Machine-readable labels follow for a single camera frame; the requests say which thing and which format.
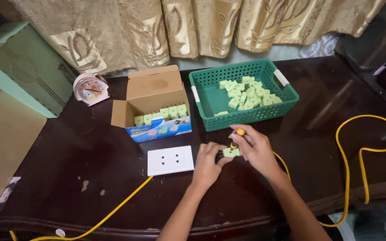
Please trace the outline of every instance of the wall socket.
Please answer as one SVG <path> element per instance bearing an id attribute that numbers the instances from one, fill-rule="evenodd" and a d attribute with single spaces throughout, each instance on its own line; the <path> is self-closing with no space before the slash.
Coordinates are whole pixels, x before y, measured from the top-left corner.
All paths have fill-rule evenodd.
<path id="1" fill-rule="evenodd" d="M 191 146 L 148 151 L 147 175 L 156 176 L 194 170 Z"/>

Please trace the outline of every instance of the open cardboard box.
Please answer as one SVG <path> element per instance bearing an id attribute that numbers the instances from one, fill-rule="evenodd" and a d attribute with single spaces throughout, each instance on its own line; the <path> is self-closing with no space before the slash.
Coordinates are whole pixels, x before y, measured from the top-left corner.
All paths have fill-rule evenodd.
<path id="1" fill-rule="evenodd" d="M 128 74 L 126 100 L 114 100 L 111 125 L 125 128 L 136 143 L 192 131 L 190 106 L 178 66 L 170 65 Z M 151 125 L 136 127 L 136 116 L 185 104 L 187 117 L 164 121 L 153 118 Z"/>

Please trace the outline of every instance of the wooden table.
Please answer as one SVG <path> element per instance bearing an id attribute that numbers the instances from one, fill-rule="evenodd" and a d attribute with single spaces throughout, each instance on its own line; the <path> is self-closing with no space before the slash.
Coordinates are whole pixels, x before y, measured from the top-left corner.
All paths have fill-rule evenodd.
<path id="1" fill-rule="evenodd" d="M 275 62 L 300 96 L 283 118 L 252 123 L 266 134 L 286 162 L 294 187 L 316 215 L 343 207 L 345 167 L 335 142 L 337 127 L 359 114 L 386 118 L 386 103 L 336 56 Z M 191 133 L 141 144 L 126 130 L 111 126 L 112 100 L 91 108 L 74 98 L 60 118 L 49 119 L 19 167 L 21 180 L 0 212 L 0 231 L 67 237 L 87 231 L 147 179 L 147 151 L 201 143 L 229 144 L 230 129 L 206 132 L 181 72 L 190 101 Z M 111 98 L 124 100 L 127 78 L 109 80 Z M 361 118 L 340 133 L 350 162 L 351 203 L 364 200 L 357 152 L 386 147 L 386 123 Z M 386 152 L 364 152 L 371 202 L 386 199 Z M 89 239 L 155 238 L 193 172 L 155 176 Z M 89 184 L 82 191 L 83 181 Z M 192 239 L 222 239 L 285 222 L 269 184 L 248 162 L 227 164 L 205 194 L 193 222 Z"/>

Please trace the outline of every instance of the green plastic basket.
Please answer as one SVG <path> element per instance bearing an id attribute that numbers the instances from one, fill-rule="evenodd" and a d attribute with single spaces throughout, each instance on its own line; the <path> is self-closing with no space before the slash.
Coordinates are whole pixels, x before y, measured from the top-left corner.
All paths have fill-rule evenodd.
<path id="1" fill-rule="evenodd" d="M 219 89 L 218 84 L 226 79 L 240 83 L 242 76 L 254 76 L 256 81 L 262 82 L 264 89 L 269 89 L 271 94 L 280 97 L 282 103 L 257 106 L 245 111 L 228 107 L 230 98 L 227 92 Z M 246 124 L 284 116 L 299 100 L 297 92 L 269 59 L 193 71 L 189 74 L 189 79 L 206 131 L 228 128 L 232 124 Z M 229 113 L 214 116 L 223 111 Z"/>

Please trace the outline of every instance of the screwdriver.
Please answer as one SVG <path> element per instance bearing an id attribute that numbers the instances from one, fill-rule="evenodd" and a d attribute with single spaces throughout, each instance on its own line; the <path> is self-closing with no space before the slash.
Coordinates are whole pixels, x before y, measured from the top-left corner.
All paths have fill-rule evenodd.
<path id="1" fill-rule="evenodd" d="M 238 128 L 238 129 L 236 130 L 236 134 L 238 134 L 238 135 L 240 135 L 240 136 L 243 136 L 243 135 L 245 134 L 245 131 L 244 131 L 244 129 L 242 129 L 242 128 Z M 233 151 L 234 149 L 237 149 L 237 148 L 238 148 L 238 144 L 237 144 L 235 141 L 233 141 L 233 142 L 230 143 L 230 153 L 232 153 L 232 151 Z"/>

